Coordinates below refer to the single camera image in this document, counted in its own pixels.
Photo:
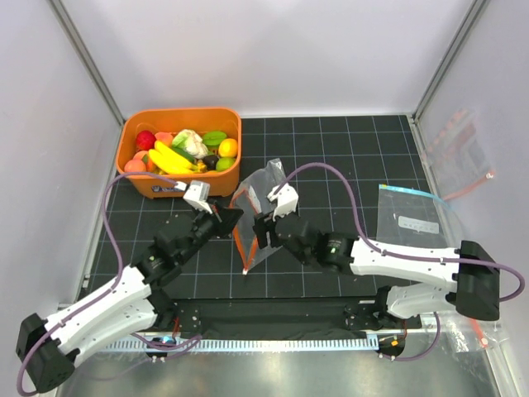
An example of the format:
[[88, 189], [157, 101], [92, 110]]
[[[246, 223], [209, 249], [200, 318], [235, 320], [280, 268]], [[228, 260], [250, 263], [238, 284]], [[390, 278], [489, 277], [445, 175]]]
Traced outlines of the red zipper clear bag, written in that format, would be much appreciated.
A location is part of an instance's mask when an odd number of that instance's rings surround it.
[[252, 268], [278, 250], [278, 248], [270, 246], [264, 249], [259, 248], [253, 226], [256, 215], [269, 213], [274, 209], [274, 204], [267, 199], [267, 195], [273, 187], [285, 179], [286, 175], [281, 159], [272, 159], [264, 168], [253, 172], [244, 179], [232, 196], [229, 208], [243, 211], [242, 217], [233, 230], [236, 248], [243, 264], [243, 275], [247, 275]]

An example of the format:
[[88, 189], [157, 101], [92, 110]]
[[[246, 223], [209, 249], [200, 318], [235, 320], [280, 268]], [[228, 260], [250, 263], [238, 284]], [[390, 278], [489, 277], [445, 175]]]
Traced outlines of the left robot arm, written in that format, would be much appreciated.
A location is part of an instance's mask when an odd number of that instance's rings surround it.
[[[37, 313], [24, 318], [16, 344], [19, 395], [57, 388], [91, 355], [127, 334], [171, 328], [176, 307], [164, 287], [211, 239], [229, 235], [242, 215], [240, 209], [214, 203], [209, 211], [171, 217], [105, 285], [48, 318]], [[25, 375], [35, 386], [31, 392], [22, 386]]]

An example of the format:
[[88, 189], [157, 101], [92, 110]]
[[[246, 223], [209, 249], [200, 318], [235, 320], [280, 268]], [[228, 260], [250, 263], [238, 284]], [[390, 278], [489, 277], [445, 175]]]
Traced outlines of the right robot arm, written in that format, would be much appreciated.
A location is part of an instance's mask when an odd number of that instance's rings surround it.
[[372, 316], [380, 327], [446, 310], [480, 321], [499, 319], [500, 271], [477, 242], [463, 241], [458, 248], [400, 246], [322, 232], [296, 213], [260, 213], [253, 230], [259, 247], [282, 247], [320, 271], [410, 280], [406, 287], [378, 289]]

